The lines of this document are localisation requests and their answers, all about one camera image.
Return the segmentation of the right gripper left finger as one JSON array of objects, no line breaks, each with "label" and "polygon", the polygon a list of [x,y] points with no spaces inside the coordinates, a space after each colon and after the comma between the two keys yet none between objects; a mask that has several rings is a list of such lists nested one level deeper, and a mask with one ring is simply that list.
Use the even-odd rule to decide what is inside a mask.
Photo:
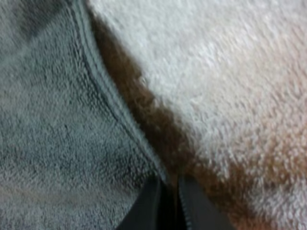
[{"label": "right gripper left finger", "polygon": [[175,204],[172,191],[155,176],[149,177],[117,230],[173,230]]}]

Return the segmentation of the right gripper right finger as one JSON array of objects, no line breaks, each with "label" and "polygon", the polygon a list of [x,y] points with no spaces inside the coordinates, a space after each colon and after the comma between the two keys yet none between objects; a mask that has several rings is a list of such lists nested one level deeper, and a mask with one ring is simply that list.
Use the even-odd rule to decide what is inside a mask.
[{"label": "right gripper right finger", "polygon": [[190,176],[178,179],[178,228],[180,230],[229,230],[229,219],[208,199]]}]

